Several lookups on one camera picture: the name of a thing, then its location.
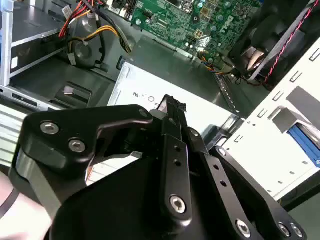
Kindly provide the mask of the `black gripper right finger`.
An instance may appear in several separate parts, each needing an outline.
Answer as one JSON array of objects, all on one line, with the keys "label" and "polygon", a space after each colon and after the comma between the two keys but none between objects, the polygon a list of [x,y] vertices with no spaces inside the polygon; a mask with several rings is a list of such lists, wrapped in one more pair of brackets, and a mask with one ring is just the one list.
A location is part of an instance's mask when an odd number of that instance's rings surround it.
[{"label": "black gripper right finger", "polygon": [[189,127],[186,105],[175,110],[188,147],[197,223],[207,240],[306,240],[307,233],[289,213],[222,147],[208,149]]}]

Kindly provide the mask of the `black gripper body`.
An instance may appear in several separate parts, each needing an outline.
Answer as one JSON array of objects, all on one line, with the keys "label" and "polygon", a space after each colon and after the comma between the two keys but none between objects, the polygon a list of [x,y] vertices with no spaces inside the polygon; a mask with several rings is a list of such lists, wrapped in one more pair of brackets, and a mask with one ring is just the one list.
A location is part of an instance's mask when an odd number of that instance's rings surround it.
[{"label": "black gripper body", "polygon": [[160,212],[160,164],[140,159],[70,197],[58,211],[52,240],[230,240],[208,184],[191,172],[192,221],[170,232]]}]

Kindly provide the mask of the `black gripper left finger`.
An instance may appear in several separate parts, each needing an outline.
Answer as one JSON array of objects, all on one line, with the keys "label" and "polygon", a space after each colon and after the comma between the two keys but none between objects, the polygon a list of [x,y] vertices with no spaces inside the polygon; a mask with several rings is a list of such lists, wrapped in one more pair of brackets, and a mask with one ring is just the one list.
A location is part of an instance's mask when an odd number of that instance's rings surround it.
[{"label": "black gripper left finger", "polygon": [[55,218],[73,195],[138,160],[160,164],[159,206],[170,225],[192,220],[188,146],[172,96],[136,105],[38,112],[22,124],[11,167]]}]

